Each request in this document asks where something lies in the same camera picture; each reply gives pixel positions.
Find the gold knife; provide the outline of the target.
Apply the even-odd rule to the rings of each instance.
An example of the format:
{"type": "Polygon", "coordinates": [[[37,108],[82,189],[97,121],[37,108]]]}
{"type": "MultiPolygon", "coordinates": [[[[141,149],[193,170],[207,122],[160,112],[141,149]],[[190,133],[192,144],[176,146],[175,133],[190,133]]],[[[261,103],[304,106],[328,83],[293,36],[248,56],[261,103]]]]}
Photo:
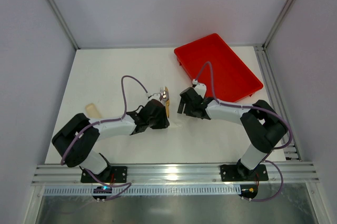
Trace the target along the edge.
{"type": "Polygon", "coordinates": [[[167,118],[169,118],[170,117],[170,97],[169,97],[169,101],[164,103],[164,105],[165,105],[166,116],[167,118]]]}

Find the silver spoon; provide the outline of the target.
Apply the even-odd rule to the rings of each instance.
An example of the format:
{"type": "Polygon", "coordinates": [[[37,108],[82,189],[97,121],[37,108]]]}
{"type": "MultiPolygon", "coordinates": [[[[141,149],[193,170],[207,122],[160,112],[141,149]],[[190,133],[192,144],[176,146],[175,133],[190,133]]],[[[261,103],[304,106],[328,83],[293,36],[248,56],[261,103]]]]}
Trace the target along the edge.
{"type": "Polygon", "coordinates": [[[167,90],[162,91],[162,93],[161,93],[161,101],[163,103],[166,103],[167,101],[169,101],[169,92],[167,90]]]}

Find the silver fork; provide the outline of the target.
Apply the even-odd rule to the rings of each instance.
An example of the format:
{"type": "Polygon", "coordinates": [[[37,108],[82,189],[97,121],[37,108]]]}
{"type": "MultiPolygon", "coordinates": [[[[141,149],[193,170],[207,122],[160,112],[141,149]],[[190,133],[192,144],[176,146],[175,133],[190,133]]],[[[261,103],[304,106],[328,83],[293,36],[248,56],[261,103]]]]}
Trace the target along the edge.
{"type": "Polygon", "coordinates": [[[164,99],[166,98],[166,91],[164,88],[160,88],[160,90],[157,93],[154,93],[152,95],[153,99],[156,99],[158,101],[164,101],[164,99]]]}

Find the white paper napkin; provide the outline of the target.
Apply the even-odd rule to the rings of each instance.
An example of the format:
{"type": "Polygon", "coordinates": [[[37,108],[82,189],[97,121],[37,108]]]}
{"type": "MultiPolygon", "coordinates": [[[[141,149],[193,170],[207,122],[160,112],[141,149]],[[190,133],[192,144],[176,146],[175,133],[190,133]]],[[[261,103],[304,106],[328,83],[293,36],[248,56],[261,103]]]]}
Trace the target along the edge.
{"type": "Polygon", "coordinates": [[[169,129],[174,129],[174,128],[180,128],[182,125],[180,123],[175,123],[173,121],[170,121],[169,129]]]}

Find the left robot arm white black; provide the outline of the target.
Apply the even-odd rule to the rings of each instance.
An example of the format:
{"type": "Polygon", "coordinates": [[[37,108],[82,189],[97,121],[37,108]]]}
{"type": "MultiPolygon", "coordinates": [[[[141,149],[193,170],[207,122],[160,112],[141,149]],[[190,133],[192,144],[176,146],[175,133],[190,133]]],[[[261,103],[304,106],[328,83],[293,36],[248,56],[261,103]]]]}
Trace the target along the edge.
{"type": "Polygon", "coordinates": [[[55,136],[52,144],[61,156],[61,165],[82,169],[81,182],[109,182],[114,168],[107,158],[93,150],[97,141],[116,136],[131,136],[170,125],[166,107],[151,99],[139,111],[129,111],[123,118],[93,119],[76,114],[55,136]]]}

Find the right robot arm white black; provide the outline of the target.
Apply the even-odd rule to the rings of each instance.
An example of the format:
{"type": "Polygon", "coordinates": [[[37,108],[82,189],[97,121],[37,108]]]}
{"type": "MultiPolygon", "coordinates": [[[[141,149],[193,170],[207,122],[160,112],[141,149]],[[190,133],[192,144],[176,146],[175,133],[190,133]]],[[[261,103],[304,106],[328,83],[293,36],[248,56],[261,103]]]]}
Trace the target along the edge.
{"type": "Polygon", "coordinates": [[[239,105],[205,97],[196,86],[180,93],[179,114],[208,120],[223,120],[241,125],[250,145],[235,165],[221,165],[222,181],[252,181],[263,178],[261,164],[278,142],[290,133],[289,125],[264,100],[239,105]]]}

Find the red plastic tray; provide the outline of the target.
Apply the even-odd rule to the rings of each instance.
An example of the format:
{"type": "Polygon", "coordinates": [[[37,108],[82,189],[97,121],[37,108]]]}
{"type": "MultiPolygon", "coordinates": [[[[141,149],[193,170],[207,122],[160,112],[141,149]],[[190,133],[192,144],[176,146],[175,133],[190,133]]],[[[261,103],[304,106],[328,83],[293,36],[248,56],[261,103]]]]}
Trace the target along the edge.
{"type": "Polygon", "coordinates": [[[191,80],[210,62],[215,95],[220,100],[235,103],[263,88],[262,82],[216,33],[178,47],[174,54],[191,80]]]}

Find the wooden utensil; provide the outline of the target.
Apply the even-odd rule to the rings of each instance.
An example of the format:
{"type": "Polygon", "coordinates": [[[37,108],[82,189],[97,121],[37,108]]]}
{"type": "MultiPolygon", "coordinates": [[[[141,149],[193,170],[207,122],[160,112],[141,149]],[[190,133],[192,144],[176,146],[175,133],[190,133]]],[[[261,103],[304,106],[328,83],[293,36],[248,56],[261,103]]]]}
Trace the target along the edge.
{"type": "Polygon", "coordinates": [[[101,119],[102,115],[98,111],[97,107],[95,106],[94,103],[90,103],[85,106],[85,110],[89,118],[95,118],[95,119],[101,119]]]}

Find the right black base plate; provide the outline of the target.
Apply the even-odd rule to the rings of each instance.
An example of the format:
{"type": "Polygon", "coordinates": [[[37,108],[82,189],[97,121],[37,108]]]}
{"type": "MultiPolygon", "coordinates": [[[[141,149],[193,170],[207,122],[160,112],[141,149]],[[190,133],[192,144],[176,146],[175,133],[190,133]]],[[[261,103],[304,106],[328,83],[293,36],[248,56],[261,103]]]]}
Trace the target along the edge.
{"type": "Polygon", "coordinates": [[[243,165],[221,165],[220,175],[223,182],[268,181],[266,166],[259,164],[255,169],[249,170],[243,165]]]}

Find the right side aluminium rail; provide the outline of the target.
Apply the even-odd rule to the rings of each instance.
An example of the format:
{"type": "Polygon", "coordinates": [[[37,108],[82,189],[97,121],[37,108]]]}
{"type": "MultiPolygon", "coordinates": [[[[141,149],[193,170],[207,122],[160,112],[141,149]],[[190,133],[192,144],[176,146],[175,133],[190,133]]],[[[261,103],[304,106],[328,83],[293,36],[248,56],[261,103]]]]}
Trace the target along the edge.
{"type": "MultiPolygon", "coordinates": [[[[255,45],[253,47],[263,77],[264,86],[270,100],[270,105],[278,115],[290,124],[268,55],[262,45],[255,45]]],[[[294,137],[291,143],[282,150],[287,161],[302,161],[294,137]]]]}

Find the aluminium rail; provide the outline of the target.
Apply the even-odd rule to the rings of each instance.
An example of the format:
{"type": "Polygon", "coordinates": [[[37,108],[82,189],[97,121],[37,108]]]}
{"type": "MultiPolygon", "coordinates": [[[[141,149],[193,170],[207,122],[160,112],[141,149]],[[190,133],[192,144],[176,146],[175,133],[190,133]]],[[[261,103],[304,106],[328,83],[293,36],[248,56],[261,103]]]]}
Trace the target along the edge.
{"type": "MultiPolygon", "coordinates": [[[[210,164],[126,164],[121,172],[122,182],[133,184],[221,184],[227,175],[219,163],[210,164]]],[[[76,185],[81,182],[80,168],[60,165],[37,166],[32,185],[76,185]]],[[[265,164],[262,174],[267,174],[269,183],[317,183],[318,173],[311,162],[290,161],[265,164]]]]}
{"type": "MultiPolygon", "coordinates": [[[[255,45],[253,47],[263,77],[264,86],[270,100],[270,105],[278,115],[290,124],[268,55],[262,45],[255,45]]],[[[302,161],[294,137],[291,143],[282,150],[287,161],[302,161]]]]}

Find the aluminium front rail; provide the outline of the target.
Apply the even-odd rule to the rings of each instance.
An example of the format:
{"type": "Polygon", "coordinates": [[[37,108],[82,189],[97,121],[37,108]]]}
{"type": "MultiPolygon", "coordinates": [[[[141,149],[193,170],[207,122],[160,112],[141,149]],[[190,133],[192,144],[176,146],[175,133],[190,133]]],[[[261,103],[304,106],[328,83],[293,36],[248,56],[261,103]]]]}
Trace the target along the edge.
{"type": "MultiPolygon", "coordinates": [[[[133,184],[221,184],[227,175],[219,163],[210,164],[126,164],[121,172],[122,182],[133,184]]],[[[60,165],[37,166],[32,185],[76,185],[81,182],[80,168],[60,165]]],[[[318,173],[311,162],[290,161],[265,164],[262,174],[267,174],[269,183],[317,183],[318,173]]]]}

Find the right aluminium frame post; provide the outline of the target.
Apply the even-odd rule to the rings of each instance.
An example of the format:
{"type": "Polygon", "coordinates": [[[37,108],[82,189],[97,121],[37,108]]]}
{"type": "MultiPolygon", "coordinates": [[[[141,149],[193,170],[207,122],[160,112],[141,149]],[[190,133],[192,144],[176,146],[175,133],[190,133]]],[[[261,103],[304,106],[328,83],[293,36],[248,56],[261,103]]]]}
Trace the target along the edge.
{"type": "Polygon", "coordinates": [[[280,29],[282,23],[285,21],[285,18],[287,17],[288,13],[290,12],[291,8],[293,7],[296,0],[286,0],[280,13],[278,14],[273,26],[271,27],[265,42],[263,43],[263,49],[267,50],[268,46],[272,42],[274,36],[280,29]]]}

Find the aluminium frame post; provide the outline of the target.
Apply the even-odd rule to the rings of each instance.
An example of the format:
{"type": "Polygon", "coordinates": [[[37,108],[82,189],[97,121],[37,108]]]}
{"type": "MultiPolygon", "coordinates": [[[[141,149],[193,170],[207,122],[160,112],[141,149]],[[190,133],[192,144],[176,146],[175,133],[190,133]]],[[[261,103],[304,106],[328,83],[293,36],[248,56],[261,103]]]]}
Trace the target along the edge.
{"type": "Polygon", "coordinates": [[[69,29],[62,13],[60,12],[57,4],[55,3],[54,0],[46,0],[49,7],[51,8],[56,20],[58,21],[61,29],[63,30],[64,34],[66,35],[67,39],[69,40],[69,42],[71,43],[72,47],[75,49],[75,50],[78,50],[80,49],[76,39],[74,38],[71,30],[69,29]]]}
{"type": "Polygon", "coordinates": [[[282,23],[285,21],[285,18],[287,17],[288,13],[290,12],[291,8],[293,7],[296,0],[286,0],[280,13],[278,14],[273,26],[271,27],[265,42],[263,43],[263,49],[267,50],[268,46],[272,42],[274,36],[280,29],[282,23]]]}

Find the left aluminium frame post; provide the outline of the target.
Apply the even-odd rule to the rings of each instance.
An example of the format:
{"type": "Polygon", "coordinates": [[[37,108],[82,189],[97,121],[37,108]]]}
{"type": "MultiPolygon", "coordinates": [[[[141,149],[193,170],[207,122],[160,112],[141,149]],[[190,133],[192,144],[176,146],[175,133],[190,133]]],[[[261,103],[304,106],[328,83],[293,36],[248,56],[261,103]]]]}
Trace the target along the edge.
{"type": "Polygon", "coordinates": [[[75,50],[78,50],[80,49],[76,39],[74,38],[71,30],[69,29],[62,13],[60,12],[57,4],[55,3],[54,0],[46,0],[49,7],[51,8],[56,20],[58,21],[61,29],[63,30],[64,34],[66,35],[67,39],[69,40],[69,42],[71,43],[72,47],[75,49],[75,50]]]}

